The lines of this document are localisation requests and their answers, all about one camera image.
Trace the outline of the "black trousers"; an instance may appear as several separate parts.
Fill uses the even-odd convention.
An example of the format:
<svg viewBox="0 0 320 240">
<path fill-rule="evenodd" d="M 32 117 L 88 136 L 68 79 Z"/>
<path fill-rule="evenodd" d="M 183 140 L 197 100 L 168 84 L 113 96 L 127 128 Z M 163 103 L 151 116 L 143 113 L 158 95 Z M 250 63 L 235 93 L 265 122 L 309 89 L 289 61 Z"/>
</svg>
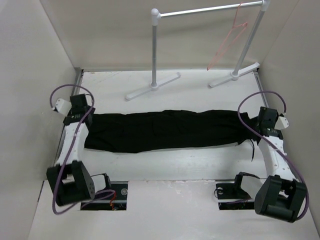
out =
<svg viewBox="0 0 320 240">
<path fill-rule="evenodd" d="M 255 140 L 257 118 L 232 110 L 94 114 L 84 147 L 112 153 L 204 148 Z"/>
</svg>

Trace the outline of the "pink wire hanger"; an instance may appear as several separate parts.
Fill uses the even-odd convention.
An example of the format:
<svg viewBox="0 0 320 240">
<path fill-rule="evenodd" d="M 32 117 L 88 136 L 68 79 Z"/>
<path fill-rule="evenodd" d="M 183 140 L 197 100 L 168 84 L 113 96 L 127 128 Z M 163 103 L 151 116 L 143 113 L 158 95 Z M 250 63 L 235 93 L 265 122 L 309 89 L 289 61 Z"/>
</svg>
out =
<svg viewBox="0 0 320 240">
<path fill-rule="evenodd" d="M 237 42 L 239 37 L 246 31 L 248 27 L 248 22 L 242 22 L 240 24 L 237 23 L 238 12 L 244 2 L 241 2 L 236 9 L 235 16 L 233 19 L 232 27 L 229 30 L 227 36 L 220 44 L 217 49 L 215 55 L 212 57 L 211 61 L 208 63 L 206 70 L 209 71 L 212 69 L 219 61 L 223 58 L 223 56 L 227 53 L 227 51 Z"/>
</svg>

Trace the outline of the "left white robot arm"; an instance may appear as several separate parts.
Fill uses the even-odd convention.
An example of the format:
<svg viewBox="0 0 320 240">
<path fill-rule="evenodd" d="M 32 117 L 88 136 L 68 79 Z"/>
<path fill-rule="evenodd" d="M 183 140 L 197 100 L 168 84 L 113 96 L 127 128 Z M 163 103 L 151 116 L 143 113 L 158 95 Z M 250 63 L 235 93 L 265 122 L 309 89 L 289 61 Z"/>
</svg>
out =
<svg viewBox="0 0 320 240">
<path fill-rule="evenodd" d="M 88 105 L 85 94 L 78 94 L 70 101 L 59 98 L 54 110 L 64 115 L 64 140 L 56 163 L 46 171 L 53 202 L 62 207 L 96 196 L 108 199 L 114 194 L 108 175 L 90 175 L 82 161 L 95 109 Z"/>
</svg>

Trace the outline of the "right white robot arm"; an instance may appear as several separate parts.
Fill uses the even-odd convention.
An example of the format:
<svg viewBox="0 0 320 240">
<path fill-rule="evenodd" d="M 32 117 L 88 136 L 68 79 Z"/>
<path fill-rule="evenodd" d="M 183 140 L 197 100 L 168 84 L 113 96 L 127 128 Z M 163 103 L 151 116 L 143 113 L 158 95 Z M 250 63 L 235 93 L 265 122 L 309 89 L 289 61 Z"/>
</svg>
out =
<svg viewBox="0 0 320 240">
<path fill-rule="evenodd" d="M 261 107 L 254 124 L 258 132 L 257 146 L 260 149 L 267 178 L 264 182 L 254 174 L 240 173 L 242 179 L 232 185 L 238 198 L 247 194 L 254 201 L 256 214 L 294 223 L 307 196 L 305 183 L 299 182 L 285 160 L 284 137 L 278 127 L 289 123 L 277 110 Z"/>
</svg>

